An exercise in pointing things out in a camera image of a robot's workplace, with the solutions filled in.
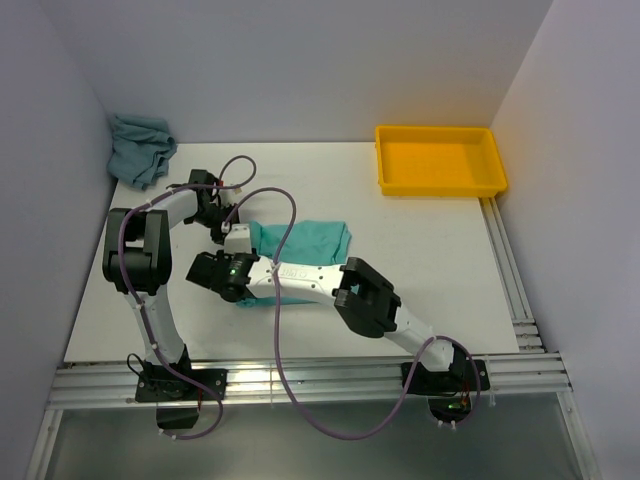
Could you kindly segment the teal green t-shirt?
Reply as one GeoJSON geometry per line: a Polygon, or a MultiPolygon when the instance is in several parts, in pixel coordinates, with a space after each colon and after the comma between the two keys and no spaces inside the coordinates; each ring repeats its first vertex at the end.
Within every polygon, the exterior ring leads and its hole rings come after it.
{"type": "Polygon", "coordinates": [[[248,285],[254,298],[238,302],[252,308],[323,303],[326,280],[346,263],[351,232],[344,221],[304,220],[294,226],[249,224],[252,249],[259,256],[248,285]]]}

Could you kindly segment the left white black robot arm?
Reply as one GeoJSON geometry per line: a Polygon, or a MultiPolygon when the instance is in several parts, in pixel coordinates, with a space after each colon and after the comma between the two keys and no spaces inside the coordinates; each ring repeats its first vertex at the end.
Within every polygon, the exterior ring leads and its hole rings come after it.
{"type": "Polygon", "coordinates": [[[170,231],[200,224],[215,242],[224,239],[224,220],[237,221],[221,199],[221,177],[194,169],[184,184],[174,184],[136,208],[113,208],[106,220],[102,272],[131,307],[144,342],[144,353],[128,354],[126,365],[137,377],[135,400],[154,403],[160,432],[180,440],[197,438],[205,400],[221,404],[227,372],[193,367],[168,297],[173,269],[170,231]]]}

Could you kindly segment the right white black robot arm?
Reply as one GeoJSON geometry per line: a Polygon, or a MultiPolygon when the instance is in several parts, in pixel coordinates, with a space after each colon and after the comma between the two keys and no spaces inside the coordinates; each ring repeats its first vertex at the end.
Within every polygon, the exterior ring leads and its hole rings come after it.
{"type": "Polygon", "coordinates": [[[414,373],[401,364],[402,384],[422,396],[450,397],[487,391],[486,363],[473,360],[450,340],[438,339],[433,327],[402,304],[392,283],[364,260],[350,257],[342,265],[310,266],[276,263],[255,253],[200,253],[186,280],[211,290],[223,300],[281,298],[304,300],[333,308],[347,328],[362,337],[384,338],[410,355],[429,340],[414,373]]]}

